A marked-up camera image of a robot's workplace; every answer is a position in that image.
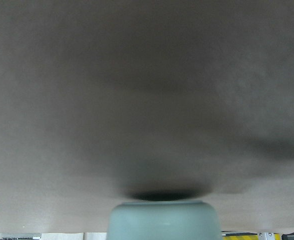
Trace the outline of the light green plastic cup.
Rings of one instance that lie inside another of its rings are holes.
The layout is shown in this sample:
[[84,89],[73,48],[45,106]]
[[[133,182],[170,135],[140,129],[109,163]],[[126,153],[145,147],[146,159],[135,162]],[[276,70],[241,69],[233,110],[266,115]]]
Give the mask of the light green plastic cup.
[[215,209],[199,200],[124,202],[110,214],[108,240],[220,240]]

